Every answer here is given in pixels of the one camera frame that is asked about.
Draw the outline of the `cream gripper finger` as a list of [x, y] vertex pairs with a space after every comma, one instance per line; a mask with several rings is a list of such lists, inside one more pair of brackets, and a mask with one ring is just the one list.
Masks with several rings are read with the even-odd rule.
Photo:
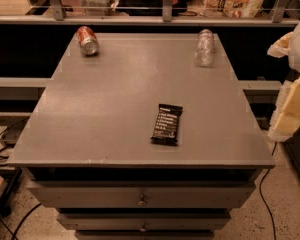
[[276, 109], [268, 136], [275, 142], [285, 142], [300, 128], [300, 77], [294, 82], [285, 81], [280, 87]]
[[283, 35], [280, 39], [278, 39], [275, 43], [273, 43], [269, 47], [267, 54], [275, 58], [282, 58], [284, 56], [289, 56], [290, 55], [289, 44], [292, 35], [293, 35], [292, 32]]

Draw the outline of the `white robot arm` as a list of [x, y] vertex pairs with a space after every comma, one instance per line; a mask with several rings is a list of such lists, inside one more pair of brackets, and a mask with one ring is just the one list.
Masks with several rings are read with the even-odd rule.
[[[300, 22], [292, 32], [287, 33], [270, 46], [267, 54], [288, 57], [289, 67], [300, 74]], [[268, 136], [276, 142], [285, 142], [300, 128], [300, 76], [293, 81], [286, 80], [280, 87], [276, 109], [270, 120]]]

